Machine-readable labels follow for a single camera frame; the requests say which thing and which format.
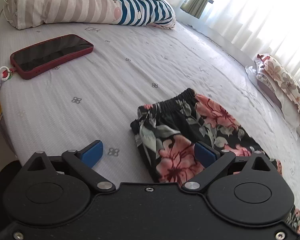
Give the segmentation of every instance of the screw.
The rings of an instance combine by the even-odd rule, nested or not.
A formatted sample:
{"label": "screw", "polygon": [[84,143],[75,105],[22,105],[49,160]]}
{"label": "screw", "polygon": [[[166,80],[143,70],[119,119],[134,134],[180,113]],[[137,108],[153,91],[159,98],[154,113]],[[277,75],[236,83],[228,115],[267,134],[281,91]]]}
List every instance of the screw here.
{"label": "screw", "polygon": [[145,191],[146,192],[153,192],[154,188],[153,187],[146,187]]}
{"label": "screw", "polygon": [[15,232],[13,234],[13,236],[14,236],[14,239],[16,239],[16,240],[23,240],[23,234],[20,232]]}
{"label": "screw", "polygon": [[279,232],[275,236],[276,240],[283,240],[284,238],[285,238],[285,233],[284,232]]}
{"label": "screw", "polygon": [[187,189],[194,190],[194,189],[198,189],[200,187],[200,184],[195,181],[189,181],[189,182],[185,183],[185,187]]}
{"label": "screw", "polygon": [[97,184],[97,187],[99,189],[111,189],[112,188],[112,183],[109,182],[109,181],[102,181],[102,182],[99,182]]}

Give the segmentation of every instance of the green curtain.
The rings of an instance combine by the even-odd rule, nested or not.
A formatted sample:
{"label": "green curtain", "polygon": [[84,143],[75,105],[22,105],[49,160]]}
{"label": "green curtain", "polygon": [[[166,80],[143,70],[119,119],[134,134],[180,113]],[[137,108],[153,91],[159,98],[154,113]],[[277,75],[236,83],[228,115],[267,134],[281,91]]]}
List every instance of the green curtain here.
{"label": "green curtain", "polygon": [[181,9],[199,19],[208,1],[209,0],[188,0],[181,6]]}

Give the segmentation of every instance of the bed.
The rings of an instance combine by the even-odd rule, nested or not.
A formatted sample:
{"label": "bed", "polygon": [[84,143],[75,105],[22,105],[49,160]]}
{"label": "bed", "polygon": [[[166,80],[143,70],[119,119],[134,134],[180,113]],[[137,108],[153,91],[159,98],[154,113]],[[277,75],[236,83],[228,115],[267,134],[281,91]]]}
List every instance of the bed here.
{"label": "bed", "polygon": [[224,106],[270,157],[300,208],[300,138],[221,48],[188,26],[174,30],[91,23],[58,23],[16,30],[0,17],[0,66],[14,51],[74,33],[94,44],[92,53],[31,80],[18,74],[2,85],[7,132],[24,164],[38,150],[61,155],[99,139],[94,170],[114,182],[149,182],[130,123],[143,104],[167,100],[186,88]]}

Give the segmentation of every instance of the triangular cutout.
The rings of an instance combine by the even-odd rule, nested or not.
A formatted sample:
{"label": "triangular cutout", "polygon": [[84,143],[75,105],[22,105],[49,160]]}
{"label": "triangular cutout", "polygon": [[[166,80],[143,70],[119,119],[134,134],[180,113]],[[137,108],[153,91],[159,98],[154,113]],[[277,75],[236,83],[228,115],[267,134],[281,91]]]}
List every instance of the triangular cutout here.
{"label": "triangular cutout", "polygon": [[262,157],[255,158],[252,169],[257,171],[270,171],[269,166],[265,163]]}
{"label": "triangular cutout", "polygon": [[37,157],[34,159],[32,164],[28,168],[28,171],[41,171],[41,170],[45,170],[45,169],[46,169],[46,166],[45,166],[44,162],[42,161],[42,158]]}

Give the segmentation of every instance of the floral pants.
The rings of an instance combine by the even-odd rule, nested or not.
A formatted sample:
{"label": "floral pants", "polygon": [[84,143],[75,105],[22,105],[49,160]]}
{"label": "floral pants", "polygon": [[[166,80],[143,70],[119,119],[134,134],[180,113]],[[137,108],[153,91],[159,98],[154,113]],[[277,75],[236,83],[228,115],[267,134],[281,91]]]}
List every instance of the floral pants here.
{"label": "floral pants", "polygon": [[[222,106],[188,88],[170,100],[138,108],[131,123],[138,150],[155,182],[182,185],[205,167],[195,158],[195,143],[250,156],[264,152]],[[270,160],[282,174],[278,160]],[[293,207],[286,222],[300,233],[300,211]]]}

